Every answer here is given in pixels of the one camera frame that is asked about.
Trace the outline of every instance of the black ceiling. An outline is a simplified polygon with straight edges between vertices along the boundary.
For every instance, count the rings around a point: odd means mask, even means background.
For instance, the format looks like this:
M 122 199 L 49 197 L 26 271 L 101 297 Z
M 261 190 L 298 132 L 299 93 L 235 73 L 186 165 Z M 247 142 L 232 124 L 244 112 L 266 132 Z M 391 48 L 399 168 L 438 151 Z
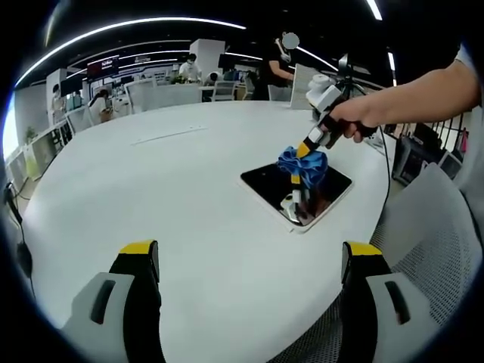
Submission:
M 24 58 L 23 69 L 76 36 L 127 20 L 199 17 L 236 23 L 247 29 L 192 22 L 144 23 L 111 29 L 66 47 L 34 70 L 20 87 L 45 79 L 54 70 L 92 55 L 141 42 L 219 39 L 225 40 L 232 52 L 260 56 L 262 40 L 278 26 L 294 31 L 300 38 L 301 47 L 334 65 L 337 65 L 336 59 L 349 52 L 351 62 L 370 71 L 367 79 L 391 85 L 388 50 L 395 55 L 397 80 L 403 83 L 449 64 L 460 39 L 456 7 L 437 0 L 377 0 L 383 21 L 374 19 L 365 0 L 279 1 L 275 5 L 247 0 L 232 3 L 230 8 L 209 5 L 210 2 L 174 3 L 145 0 L 60 2 L 55 10 L 52 9 L 48 36 L 46 24 L 37 32 L 31 52 Z M 190 42 L 153 43 L 108 52 L 98 58 L 113 54 L 188 49 L 189 45 Z M 300 51 L 294 53 L 296 62 L 329 70 Z M 76 66 L 85 67 L 86 63 L 82 61 Z

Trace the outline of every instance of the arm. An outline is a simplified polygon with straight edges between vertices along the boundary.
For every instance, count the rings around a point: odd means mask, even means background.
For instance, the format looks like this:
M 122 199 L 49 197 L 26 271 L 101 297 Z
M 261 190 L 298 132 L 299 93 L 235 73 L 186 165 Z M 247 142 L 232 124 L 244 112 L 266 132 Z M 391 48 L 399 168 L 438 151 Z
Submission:
M 477 76 L 459 60 L 444 70 L 434 70 L 406 85 L 353 98 L 331 112 L 334 119 L 361 121 L 375 127 L 392 123 L 428 123 L 458 115 L 479 103 Z M 350 125 L 346 136 L 355 135 Z
M 294 75 L 292 73 L 286 72 L 279 67 L 278 60 L 270 60 L 269 66 L 271 67 L 271 71 L 273 72 L 273 74 L 275 74 L 276 76 L 279 76 L 283 79 L 288 79 L 290 81 L 294 80 Z

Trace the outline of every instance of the blue scrunchie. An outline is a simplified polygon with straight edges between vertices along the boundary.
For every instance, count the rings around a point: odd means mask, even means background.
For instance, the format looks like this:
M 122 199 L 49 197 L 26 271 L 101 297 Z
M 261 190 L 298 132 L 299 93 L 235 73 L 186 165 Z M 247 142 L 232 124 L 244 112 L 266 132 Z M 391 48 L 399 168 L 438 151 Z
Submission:
M 280 156 L 278 167 L 283 172 L 299 175 L 308 189 L 317 186 L 324 179 L 327 171 L 327 156 L 320 151 L 313 151 L 309 155 L 296 157 L 296 149 L 289 146 Z

